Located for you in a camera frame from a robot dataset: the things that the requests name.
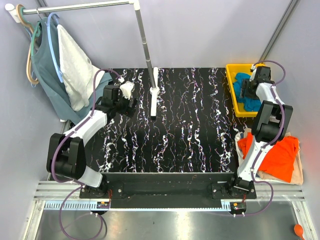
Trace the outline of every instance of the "yellow bin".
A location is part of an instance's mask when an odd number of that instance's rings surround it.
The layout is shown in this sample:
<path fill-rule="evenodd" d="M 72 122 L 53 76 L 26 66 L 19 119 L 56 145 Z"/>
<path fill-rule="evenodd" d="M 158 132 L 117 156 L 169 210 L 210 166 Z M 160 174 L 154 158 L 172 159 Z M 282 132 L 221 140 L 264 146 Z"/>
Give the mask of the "yellow bin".
<path fill-rule="evenodd" d="M 233 108 L 235 112 L 235 116 L 238 118 L 252 118 L 257 116 L 257 111 L 246 111 L 244 106 L 245 104 L 242 102 L 237 102 L 234 83 L 236 81 L 237 73 L 245 73 L 251 75 L 250 72 L 252 64 L 227 64 L 226 65 L 226 78 L 228 79 L 229 90 L 231 93 L 231 98 L 233 102 Z"/>

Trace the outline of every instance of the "white wall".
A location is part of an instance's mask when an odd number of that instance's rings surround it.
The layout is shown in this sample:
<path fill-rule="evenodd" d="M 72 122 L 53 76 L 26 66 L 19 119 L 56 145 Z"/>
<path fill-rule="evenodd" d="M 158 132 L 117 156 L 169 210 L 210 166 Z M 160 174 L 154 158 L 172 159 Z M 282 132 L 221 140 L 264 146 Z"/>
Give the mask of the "white wall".
<path fill-rule="evenodd" d="M 33 0 L 10 2 L 36 7 Z M 0 233 L 3 240 L 18 240 L 38 182 L 48 176 L 50 136 L 62 124 L 41 86 L 32 88 L 26 77 L 30 39 L 6 3 L 0 0 Z"/>
<path fill-rule="evenodd" d="M 63 6 L 98 0 L 46 0 Z M 225 67 L 259 59 L 289 0 L 140 0 L 151 61 L 163 68 Z M 132 5 L 58 12 L 98 67 L 145 68 Z"/>
<path fill-rule="evenodd" d="M 319 10 L 319 0 L 300 1 L 268 59 L 279 61 L 287 70 L 285 81 L 277 88 L 282 100 L 293 106 L 289 130 L 300 140 L 302 189 L 320 237 Z"/>

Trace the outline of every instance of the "orange garment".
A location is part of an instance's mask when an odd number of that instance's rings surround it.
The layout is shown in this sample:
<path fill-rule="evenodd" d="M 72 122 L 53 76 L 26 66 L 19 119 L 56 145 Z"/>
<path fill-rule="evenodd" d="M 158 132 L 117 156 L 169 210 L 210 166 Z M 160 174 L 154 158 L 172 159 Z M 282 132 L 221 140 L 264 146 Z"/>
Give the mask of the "orange garment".
<path fill-rule="evenodd" d="M 246 138 L 240 139 L 237 143 L 243 153 L 243 159 L 249 152 L 253 136 L 248 132 Z M 259 171 L 263 171 L 278 179 L 290 183 L 294 171 L 294 161 L 299 150 L 299 141 L 294 136 L 286 136 L 278 141 L 267 153 L 262 161 Z"/>

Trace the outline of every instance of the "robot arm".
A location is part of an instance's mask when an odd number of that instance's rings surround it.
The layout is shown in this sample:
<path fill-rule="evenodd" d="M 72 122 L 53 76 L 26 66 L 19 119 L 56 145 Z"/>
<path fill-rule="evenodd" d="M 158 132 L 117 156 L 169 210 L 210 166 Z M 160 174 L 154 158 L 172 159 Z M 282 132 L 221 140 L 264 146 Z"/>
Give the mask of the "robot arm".
<path fill-rule="evenodd" d="M 93 188 L 100 188 L 104 177 L 101 173 L 87 166 L 85 145 L 101 128 L 113 119 L 116 113 L 132 117 L 136 111 L 137 100 L 132 100 L 135 86 L 127 81 L 120 87 L 106 85 L 103 96 L 96 104 L 93 114 L 90 112 L 81 122 L 63 134 L 55 133 L 50 138 L 46 169 L 51 172 L 54 153 L 65 136 L 69 136 L 63 144 L 54 164 L 57 175 L 78 180 Z"/>
<path fill-rule="evenodd" d="M 241 96 L 260 99 L 261 107 L 252 126 L 253 140 L 244 162 L 238 167 L 236 175 L 228 183 L 229 195 L 239 197 L 248 194 L 254 184 L 252 178 L 263 162 L 267 153 L 277 141 L 281 141 L 287 131 L 293 112 L 292 106 L 285 105 L 276 92 L 276 86 L 271 81 L 271 70 L 266 66 L 258 66 L 250 79 L 244 79 L 241 86 Z M 281 120 L 283 129 L 277 140 L 270 143 L 279 133 Z"/>

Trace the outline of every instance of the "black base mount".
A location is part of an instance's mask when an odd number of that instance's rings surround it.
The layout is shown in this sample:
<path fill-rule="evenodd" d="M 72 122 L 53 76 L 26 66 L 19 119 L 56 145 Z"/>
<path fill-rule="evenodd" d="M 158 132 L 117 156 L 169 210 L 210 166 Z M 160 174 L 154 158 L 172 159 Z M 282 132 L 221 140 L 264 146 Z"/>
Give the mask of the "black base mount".
<path fill-rule="evenodd" d="M 257 194 L 253 181 L 242 180 L 234 174 L 231 180 L 224 183 L 212 183 L 214 199 L 256 199 Z"/>

